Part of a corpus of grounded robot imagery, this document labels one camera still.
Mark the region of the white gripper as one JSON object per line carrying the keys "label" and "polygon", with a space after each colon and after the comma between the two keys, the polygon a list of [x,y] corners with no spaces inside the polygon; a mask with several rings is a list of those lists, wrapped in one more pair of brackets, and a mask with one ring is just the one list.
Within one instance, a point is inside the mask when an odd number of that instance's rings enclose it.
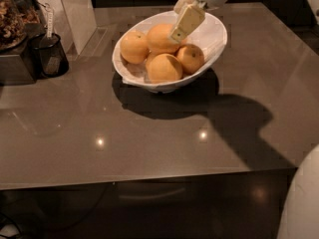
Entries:
{"label": "white gripper", "polygon": [[168,35],[172,40],[180,43],[204,21],[205,12],[202,8],[219,8],[228,0],[194,1],[196,3],[192,3],[193,0],[178,0],[175,3],[173,11],[177,14],[177,18]]}

